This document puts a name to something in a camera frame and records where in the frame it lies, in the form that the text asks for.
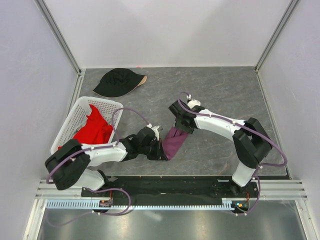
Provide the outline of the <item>purple cloth napkin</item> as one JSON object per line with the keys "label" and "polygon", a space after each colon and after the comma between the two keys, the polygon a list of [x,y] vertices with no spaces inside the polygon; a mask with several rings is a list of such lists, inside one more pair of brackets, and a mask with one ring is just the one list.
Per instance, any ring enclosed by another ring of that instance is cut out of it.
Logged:
{"label": "purple cloth napkin", "polygon": [[170,161],[177,154],[179,149],[188,137],[188,133],[179,130],[174,125],[170,128],[164,140],[162,141],[163,151],[165,156]]}

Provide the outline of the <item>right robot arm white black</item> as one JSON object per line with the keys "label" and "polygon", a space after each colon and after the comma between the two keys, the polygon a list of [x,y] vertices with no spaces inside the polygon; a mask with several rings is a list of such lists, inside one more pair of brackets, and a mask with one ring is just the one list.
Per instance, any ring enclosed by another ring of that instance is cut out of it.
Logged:
{"label": "right robot arm white black", "polygon": [[229,191],[235,197],[242,196],[258,165],[272,149],[268,142],[270,138],[260,122],[252,117],[241,120],[213,113],[200,106],[197,100],[188,103],[176,100],[168,109],[175,117],[176,129],[187,134],[196,129],[205,130],[233,142],[239,163],[232,175]]}

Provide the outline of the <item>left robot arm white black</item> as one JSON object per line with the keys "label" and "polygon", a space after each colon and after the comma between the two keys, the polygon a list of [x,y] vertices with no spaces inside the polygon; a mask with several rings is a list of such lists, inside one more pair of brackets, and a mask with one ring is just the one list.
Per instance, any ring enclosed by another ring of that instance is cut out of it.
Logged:
{"label": "left robot arm white black", "polygon": [[47,183],[54,184],[60,191],[72,186],[85,187],[104,197],[110,191],[107,178],[102,171],[88,168],[106,162],[125,162],[140,155],[151,161],[167,161],[161,130],[159,125],[148,124],[137,134],[109,144],[81,144],[71,139],[45,161],[49,173]]}

